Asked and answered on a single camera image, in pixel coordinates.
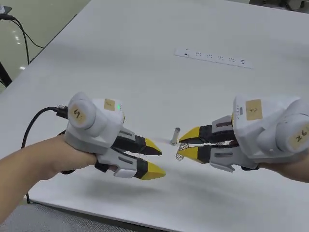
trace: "handwritten label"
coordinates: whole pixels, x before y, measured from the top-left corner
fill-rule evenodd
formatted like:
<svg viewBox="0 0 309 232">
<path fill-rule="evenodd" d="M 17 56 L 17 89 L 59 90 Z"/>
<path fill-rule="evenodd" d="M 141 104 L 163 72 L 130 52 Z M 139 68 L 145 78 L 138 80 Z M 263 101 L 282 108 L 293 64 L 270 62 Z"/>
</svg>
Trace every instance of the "handwritten label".
<svg viewBox="0 0 309 232">
<path fill-rule="evenodd" d="M 247 120 L 258 120 L 263 118 L 261 99 L 246 101 Z"/>
<path fill-rule="evenodd" d="M 105 99 L 104 109 L 110 110 L 110 111 L 115 111 L 115 101 L 111 100 L 111 99 Z"/>
<path fill-rule="evenodd" d="M 83 124 L 83 122 L 85 122 L 86 120 L 86 115 L 80 110 L 80 108 L 76 104 L 73 105 L 69 113 L 78 124 Z"/>
<path fill-rule="evenodd" d="M 295 133 L 289 139 L 289 144 L 292 148 L 297 150 L 302 144 L 307 142 L 309 139 L 309 123 L 304 125 L 297 133 Z"/>
</svg>

